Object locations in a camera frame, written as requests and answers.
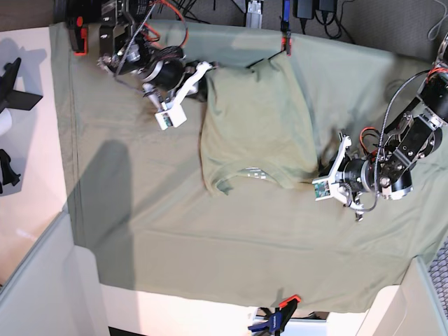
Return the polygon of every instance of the gray carpet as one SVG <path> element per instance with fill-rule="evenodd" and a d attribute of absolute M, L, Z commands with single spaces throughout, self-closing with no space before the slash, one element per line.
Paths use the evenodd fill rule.
<path fill-rule="evenodd" d="M 192 12 L 201 20 L 216 25 L 244 24 L 244 14 L 231 0 L 197 0 Z M 426 35 L 443 14 L 434 0 L 355 0 L 344 6 L 343 23 L 357 44 L 432 61 L 440 40 L 448 32 L 448 20 L 439 38 L 428 41 Z M 279 30 L 281 0 L 265 0 L 263 29 Z M 173 18 L 164 10 L 157 18 Z M 0 31 L 44 27 L 53 21 L 53 0 L 0 0 Z M 300 32 L 300 22 L 292 18 L 293 32 Z M 315 20 L 307 25 L 307 34 L 327 38 Z"/>

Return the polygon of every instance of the white object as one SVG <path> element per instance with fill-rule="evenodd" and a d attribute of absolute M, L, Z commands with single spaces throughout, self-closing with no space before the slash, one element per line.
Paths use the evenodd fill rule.
<path fill-rule="evenodd" d="M 196 66 L 196 72 L 185 81 L 185 83 L 177 92 L 176 97 L 172 101 L 166 103 L 166 109 L 155 114 L 155 119 L 159 123 L 159 126 L 162 130 L 165 131 L 168 127 L 171 126 L 178 127 L 187 120 L 187 116 L 183 111 L 181 103 L 185 99 L 187 94 L 193 89 L 195 84 L 199 82 L 199 80 L 204 77 L 205 73 L 211 68 L 212 66 L 207 62 L 199 63 Z"/>
<path fill-rule="evenodd" d="M 61 213 L 0 292 L 2 336 L 109 336 L 95 257 Z"/>
<path fill-rule="evenodd" d="M 0 76 L 4 64 L 20 57 L 15 90 L 43 95 L 31 111 L 11 109 L 13 126 L 0 137 L 0 148 L 10 155 L 14 171 L 22 175 L 19 185 L 5 185 L 0 195 L 0 284 L 4 284 L 62 210 L 67 192 L 57 129 L 49 29 L 3 31 L 0 44 Z M 0 116 L 5 118 L 6 113 L 5 110 Z"/>
<path fill-rule="evenodd" d="M 330 173 L 327 176 L 316 178 L 313 180 L 314 189 L 316 191 L 316 201 L 326 200 L 328 198 L 335 198 L 339 202 L 346 204 L 348 200 L 348 193 L 342 193 L 341 185 L 337 182 L 337 170 L 339 169 L 347 148 L 351 146 L 350 136 L 342 136 L 341 144 L 337 151 L 337 156 L 335 163 L 331 167 Z M 325 189 L 325 195 L 318 195 L 318 192 Z M 363 205 L 356 204 L 355 202 L 350 203 L 350 208 L 356 211 L 357 214 L 363 213 Z"/>
<path fill-rule="evenodd" d="M 171 108 L 168 108 L 166 111 L 157 112 L 155 114 L 155 119 L 159 123 L 162 131 L 165 131 L 168 127 L 179 127 L 185 121 L 187 121 L 187 116 L 183 111 L 183 108 L 180 104 L 172 105 Z"/>
<path fill-rule="evenodd" d="M 13 125 L 13 118 L 11 117 L 11 112 L 5 108 L 0 113 L 0 137 L 7 133 L 11 126 Z"/>

